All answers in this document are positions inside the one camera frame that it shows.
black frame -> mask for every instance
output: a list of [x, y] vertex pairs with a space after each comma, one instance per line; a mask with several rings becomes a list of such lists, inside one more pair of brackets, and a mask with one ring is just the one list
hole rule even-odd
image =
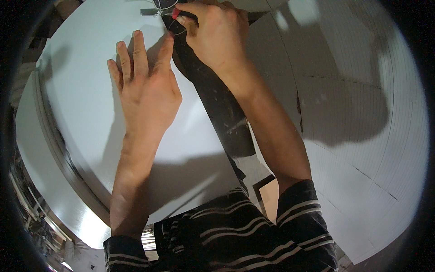
[[[46, 271], [45, 261], [34, 247], [18, 218], [16, 197], [8, 177], [13, 159], [14, 127], [8, 105], [13, 77], [25, 50], [25, 45], [39, 23], [47, 16], [54, 0], [3, 1], [0, 9], [0, 253], [2, 271]], [[417, 62], [429, 108], [430, 150], [425, 191], [418, 213], [411, 225], [407, 245], [392, 265], [394, 271], [432, 271], [435, 241], [434, 157], [434, 92], [435, 86], [435, 3], [420, 1], [387, 1], [381, 3], [401, 29]], [[414, 258], [403, 263], [407, 256]]]

black and white striped shirt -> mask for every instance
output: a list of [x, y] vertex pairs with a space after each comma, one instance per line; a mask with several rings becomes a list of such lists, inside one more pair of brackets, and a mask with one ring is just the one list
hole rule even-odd
[[113, 236], [104, 242], [107, 271], [338, 271], [310, 180], [280, 196], [276, 225], [237, 188], [154, 231], [158, 261], [148, 262], [138, 240]]

